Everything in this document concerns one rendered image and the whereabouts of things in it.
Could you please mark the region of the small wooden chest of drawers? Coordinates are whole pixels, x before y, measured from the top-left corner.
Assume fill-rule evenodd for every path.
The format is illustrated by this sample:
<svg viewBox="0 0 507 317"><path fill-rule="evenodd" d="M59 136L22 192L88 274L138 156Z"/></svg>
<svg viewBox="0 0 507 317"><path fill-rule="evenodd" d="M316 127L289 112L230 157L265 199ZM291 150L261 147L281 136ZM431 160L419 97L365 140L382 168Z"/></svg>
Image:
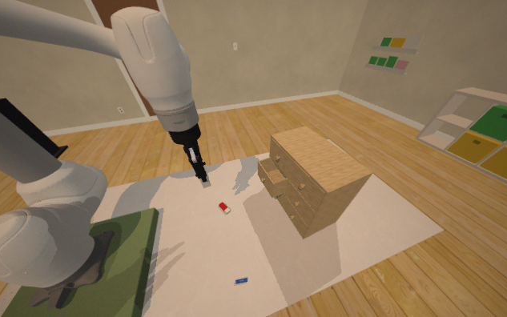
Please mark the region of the small wooden chest of drawers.
<svg viewBox="0 0 507 317"><path fill-rule="evenodd" d="M309 203L316 213L303 239L335 223L373 173L307 126L271 134L269 158L272 139L292 157L284 202L293 161L326 192L317 210Z"/></svg>

